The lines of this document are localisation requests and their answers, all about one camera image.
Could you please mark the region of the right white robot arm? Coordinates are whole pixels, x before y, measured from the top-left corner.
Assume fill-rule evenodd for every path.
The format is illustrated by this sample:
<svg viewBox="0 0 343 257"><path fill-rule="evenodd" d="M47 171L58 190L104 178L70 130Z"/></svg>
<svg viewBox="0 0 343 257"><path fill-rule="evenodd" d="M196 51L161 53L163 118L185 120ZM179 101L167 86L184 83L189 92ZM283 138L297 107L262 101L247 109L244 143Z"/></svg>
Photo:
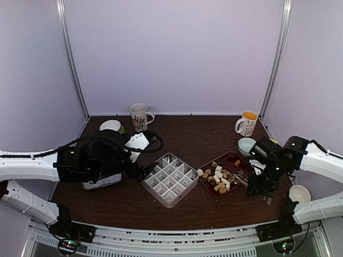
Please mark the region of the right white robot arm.
<svg viewBox="0 0 343 257"><path fill-rule="evenodd" d="M342 182L342 156L326 150L316 140L292 136L281 146L267 137L262 137L256 141L249 153L252 159L264 168L249 176L248 196L267 196L277 189L284 174L291 175L299 170ZM295 228L295 224L338 216L342 216L342 193L314 201L296 201L281 220L276 222L274 230L284 237Z"/></svg>

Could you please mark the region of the metal tongs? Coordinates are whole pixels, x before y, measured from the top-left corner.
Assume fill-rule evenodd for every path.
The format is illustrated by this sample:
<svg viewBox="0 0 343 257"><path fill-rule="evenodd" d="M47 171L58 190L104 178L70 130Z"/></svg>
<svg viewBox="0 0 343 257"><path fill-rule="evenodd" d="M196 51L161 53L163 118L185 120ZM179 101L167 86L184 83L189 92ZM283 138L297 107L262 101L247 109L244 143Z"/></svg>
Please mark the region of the metal tongs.
<svg viewBox="0 0 343 257"><path fill-rule="evenodd" d="M256 186L250 179L249 176L242 169L235 169L233 171L234 181L245 186L247 188L247 196L259 196L263 198L263 201L271 206L273 204L273 196L264 192L263 189Z"/></svg>

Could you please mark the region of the white divided tin box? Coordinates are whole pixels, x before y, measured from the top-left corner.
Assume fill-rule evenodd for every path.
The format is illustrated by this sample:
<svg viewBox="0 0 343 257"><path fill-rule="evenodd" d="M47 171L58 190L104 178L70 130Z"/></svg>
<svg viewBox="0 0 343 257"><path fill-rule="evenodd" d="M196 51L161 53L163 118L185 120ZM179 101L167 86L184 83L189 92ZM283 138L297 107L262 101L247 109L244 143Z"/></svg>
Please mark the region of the white divided tin box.
<svg viewBox="0 0 343 257"><path fill-rule="evenodd" d="M198 172L172 153L155 161L142 186L163 206L173 208L198 184Z"/></svg>

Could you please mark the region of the bunny print tin lid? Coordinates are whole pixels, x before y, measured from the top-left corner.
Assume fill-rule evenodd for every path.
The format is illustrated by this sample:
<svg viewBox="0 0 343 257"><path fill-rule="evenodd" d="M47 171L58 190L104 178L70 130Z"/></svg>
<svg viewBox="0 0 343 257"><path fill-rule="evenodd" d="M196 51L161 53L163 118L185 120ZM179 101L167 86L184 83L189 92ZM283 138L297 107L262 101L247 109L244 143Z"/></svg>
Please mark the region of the bunny print tin lid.
<svg viewBox="0 0 343 257"><path fill-rule="evenodd" d="M122 174L118 173L115 175L112 175L110 177L104 178L104 179L100 179L98 180L95 184L91 184L91 183L82 183L82 188L86 191L90 191L90 190L96 190L102 187L106 187L106 186L110 186L110 185L114 185L117 184L119 182L122 181Z"/></svg>

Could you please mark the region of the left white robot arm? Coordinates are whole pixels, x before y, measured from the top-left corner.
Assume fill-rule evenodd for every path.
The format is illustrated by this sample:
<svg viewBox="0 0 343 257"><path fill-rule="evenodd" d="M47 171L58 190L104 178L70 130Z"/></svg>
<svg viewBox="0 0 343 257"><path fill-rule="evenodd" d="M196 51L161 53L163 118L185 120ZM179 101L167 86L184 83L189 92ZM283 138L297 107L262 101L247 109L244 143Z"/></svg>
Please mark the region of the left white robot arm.
<svg viewBox="0 0 343 257"><path fill-rule="evenodd" d="M20 189L16 180L38 179L60 183L89 183L125 172L129 178L143 181L154 168L137 163L140 154L160 151L163 139L154 131L134 135L106 129L81 137L57 149L33 153L1 152L1 200L29 213L66 238L77 233L68 207L45 202Z"/></svg>

